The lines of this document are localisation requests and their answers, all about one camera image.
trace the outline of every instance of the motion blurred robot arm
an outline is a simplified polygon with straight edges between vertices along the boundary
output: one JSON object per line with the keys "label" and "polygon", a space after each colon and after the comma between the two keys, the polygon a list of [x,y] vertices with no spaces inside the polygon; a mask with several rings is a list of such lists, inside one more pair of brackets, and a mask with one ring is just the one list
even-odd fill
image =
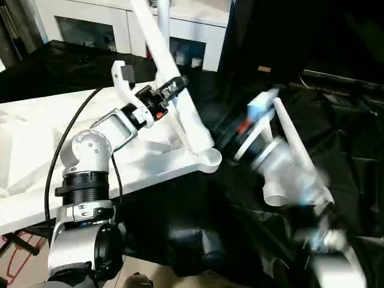
{"label": "motion blurred robot arm", "polygon": [[114,221],[116,209],[109,200],[110,157],[136,138],[141,128],[161,119],[168,112],[168,102],[187,83],[187,78],[179,76],[156,90],[149,85],[142,88],[133,103],[112,110],[63,147],[63,182],[55,190],[63,198],[63,206],[57,211],[49,251],[49,282],[86,287],[119,272],[122,237]]}
{"label": "motion blurred robot arm", "polygon": [[[334,200],[277,95],[278,90],[272,89],[249,103],[247,119],[226,140],[225,149],[235,161],[242,159],[251,170],[264,176],[267,204],[306,206],[312,211],[311,227],[298,229],[292,240],[306,250],[303,270],[311,268],[320,287],[365,288],[365,274],[348,231],[337,221]],[[269,122],[275,112],[287,141],[272,136]]]}

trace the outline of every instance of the floor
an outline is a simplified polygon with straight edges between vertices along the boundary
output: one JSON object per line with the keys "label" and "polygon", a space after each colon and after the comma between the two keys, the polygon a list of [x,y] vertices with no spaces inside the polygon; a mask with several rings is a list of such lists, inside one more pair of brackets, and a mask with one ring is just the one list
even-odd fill
{"label": "floor", "polygon": [[[28,235],[23,235],[23,239],[27,239]],[[39,237],[34,236],[31,239],[31,244],[34,245],[37,243]],[[4,243],[4,240],[0,238],[0,245]],[[11,259],[12,253],[14,251],[14,245],[0,257],[0,277],[7,279],[8,283],[10,278],[7,277],[7,266]],[[41,283],[47,279],[47,258],[48,258],[48,244],[47,242],[41,243],[41,250],[38,256],[31,256],[20,274],[16,277],[11,285],[8,285],[12,288],[25,288],[33,284]],[[28,253],[24,250],[18,250],[15,254],[15,257],[12,261],[12,266],[10,268],[10,273],[16,273],[18,267],[23,263],[25,258],[28,256]],[[135,259],[132,257],[124,256],[124,265],[120,273],[115,277],[115,279],[109,280],[104,288],[122,288],[127,277],[133,275],[134,273],[139,272],[145,274],[149,279],[154,282],[155,288],[238,288],[233,283],[228,282],[224,278],[213,274],[211,272],[206,272],[203,275],[179,278],[177,277],[172,269],[167,266],[161,266],[156,263],[147,262],[144,260]]]}

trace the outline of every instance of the white rod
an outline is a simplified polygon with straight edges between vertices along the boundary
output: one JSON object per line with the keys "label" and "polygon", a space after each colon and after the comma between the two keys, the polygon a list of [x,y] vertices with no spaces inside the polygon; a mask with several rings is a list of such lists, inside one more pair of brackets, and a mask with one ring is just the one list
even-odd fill
{"label": "white rod", "polygon": [[[164,80],[180,76],[160,29],[149,10],[148,3],[144,0],[132,0],[131,4],[160,76]],[[213,147],[211,135],[204,127],[187,89],[174,99],[174,104],[191,150],[199,154]]]}
{"label": "white rod", "polygon": [[[281,126],[283,127],[283,130],[289,142],[289,146],[295,152],[297,159],[308,171],[317,173],[317,170],[311,160],[311,157],[309,156],[304,144],[302,143],[301,138],[298,132],[296,131],[296,128],[293,125],[293,122],[290,119],[288,112],[284,107],[283,102],[281,102],[280,98],[278,97],[274,98],[274,106],[275,106],[275,110],[277,112],[278,118],[280,120]],[[332,194],[329,192],[329,190],[326,187],[324,189],[324,194],[329,201],[334,202]]]}
{"label": "white rod", "polygon": [[170,0],[157,0],[157,25],[169,49],[169,8]]}

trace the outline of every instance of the black cable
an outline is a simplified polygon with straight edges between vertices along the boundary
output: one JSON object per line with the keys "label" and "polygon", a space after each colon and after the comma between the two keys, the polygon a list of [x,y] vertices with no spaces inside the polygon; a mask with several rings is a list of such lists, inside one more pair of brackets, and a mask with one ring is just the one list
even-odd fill
{"label": "black cable", "polygon": [[67,138],[70,130],[72,129],[73,124],[75,123],[76,119],[79,117],[81,111],[84,109],[84,107],[92,100],[92,98],[99,93],[104,87],[97,88],[88,98],[83,102],[83,104],[79,107],[79,109],[76,111],[75,115],[73,116],[71,122],[68,124],[67,128],[64,131],[64,134],[61,136],[60,142],[56,148],[56,151],[53,155],[52,162],[49,167],[48,176],[47,176],[47,182],[46,182],[46,188],[44,191],[44,213],[46,216],[46,224],[48,225],[48,229],[51,230],[50,226],[50,214],[49,214],[49,188],[50,188],[50,182],[52,180],[53,170],[55,169],[56,162],[59,158],[60,150],[64,144],[65,138]]}
{"label": "black cable", "polygon": [[122,185],[121,185],[120,174],[119,174],[118,166],[116,165],[116,161],[115,161],[113,154],[111,156],[111,159],[112,159],[113,168],[114,168],[115,173],[116,173],[116,177],[117,177],[118,182],[119,182],[119,201],[120,201],[120,205],[121,205],[122,204]]}

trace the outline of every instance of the shelf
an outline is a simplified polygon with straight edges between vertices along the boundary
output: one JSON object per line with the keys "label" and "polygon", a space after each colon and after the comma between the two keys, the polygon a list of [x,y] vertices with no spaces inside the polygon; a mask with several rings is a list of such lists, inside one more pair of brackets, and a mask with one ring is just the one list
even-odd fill
{"label": "shelf", "polygon": [[[66,0],[132,11],[130,1],[122,0]],[[170,18],[219,27],[227,27],[231,0],[173,0]],[[151,13],[157,15],[157,9]]]}

